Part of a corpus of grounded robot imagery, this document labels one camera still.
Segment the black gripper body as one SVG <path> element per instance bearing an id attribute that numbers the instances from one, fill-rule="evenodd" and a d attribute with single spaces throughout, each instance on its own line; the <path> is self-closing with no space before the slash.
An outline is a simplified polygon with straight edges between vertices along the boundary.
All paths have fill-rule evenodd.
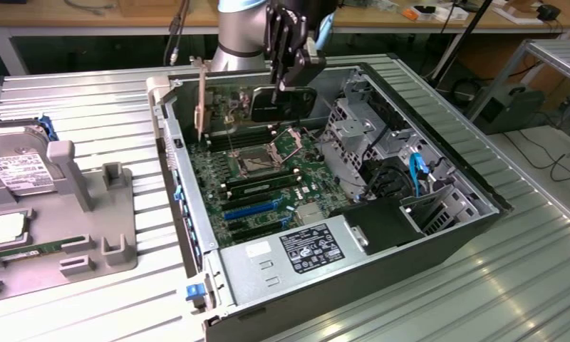
<path id="1" fill-rule="evenodd" d="M 329 33 L 338 1 L 327 0 L 285 0 L 277 2 L 287 21 L 301 27 L 313 39 L 321 39 Z"/>

